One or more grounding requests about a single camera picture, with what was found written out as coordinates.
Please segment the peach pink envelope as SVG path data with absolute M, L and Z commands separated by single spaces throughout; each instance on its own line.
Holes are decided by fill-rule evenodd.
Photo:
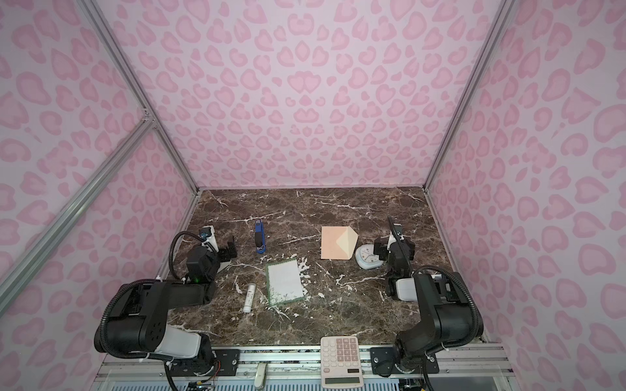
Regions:
M 349 226 L 323 226 L 321 230 L 321 258 L 350 260 L 359 235 Z

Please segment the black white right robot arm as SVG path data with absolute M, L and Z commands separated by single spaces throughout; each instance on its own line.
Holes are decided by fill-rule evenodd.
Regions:
M 428 265 L 412 268 L 414 245 L 407 239 L 377 239 L 373 254 L 386 266 L 386 295 L 416 303 L 420 315 L 416 325 L 396 334 L 391 348 L 371 348 L 375 375 L 436 374 L 437 353 L 483 334 L 483 318 L 459 273 Z

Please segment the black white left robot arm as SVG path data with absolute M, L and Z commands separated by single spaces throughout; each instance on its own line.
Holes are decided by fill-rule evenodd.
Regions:
M 216 293 L 221 266 L 237 256 L 233 239 L 226 247 L 212 244 L 208 234 L 193 235 L 198 241 L 186 258 L 187 275 L 174 269 L 174 251 L 184 233 L 171 242 L 168 253 L 169 280 L 144 279 L 122 285 L 106 306 L 96 329 L 96 350 L 120 359 L 151 359 L 164 365 L 166 378 L 235 376 L 239 350 L 214 350 L 210 337 L 169 325 L 169 312 L 209 304 Z

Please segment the white letter paper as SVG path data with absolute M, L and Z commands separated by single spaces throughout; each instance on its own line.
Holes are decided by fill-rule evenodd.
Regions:
M 300 301 L 305 297 L 298 262 L 295 259 L 266 266 L 269 306 Z

